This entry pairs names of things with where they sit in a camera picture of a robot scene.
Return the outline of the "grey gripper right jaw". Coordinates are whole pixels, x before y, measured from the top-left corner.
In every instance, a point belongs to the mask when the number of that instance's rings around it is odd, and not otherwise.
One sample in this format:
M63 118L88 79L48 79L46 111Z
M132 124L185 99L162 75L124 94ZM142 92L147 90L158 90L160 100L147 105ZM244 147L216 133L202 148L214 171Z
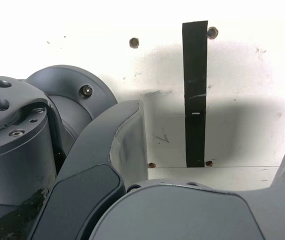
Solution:
M146 181L114 203L92 240L285 240L285 155L267 188Z

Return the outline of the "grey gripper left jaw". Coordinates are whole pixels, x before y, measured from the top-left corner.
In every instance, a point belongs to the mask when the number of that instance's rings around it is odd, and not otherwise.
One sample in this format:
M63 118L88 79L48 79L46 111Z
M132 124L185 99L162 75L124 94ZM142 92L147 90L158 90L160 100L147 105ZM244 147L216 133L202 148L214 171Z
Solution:
M147 179L143 104L117 103L76 139L29 238L87 240L127 188Z

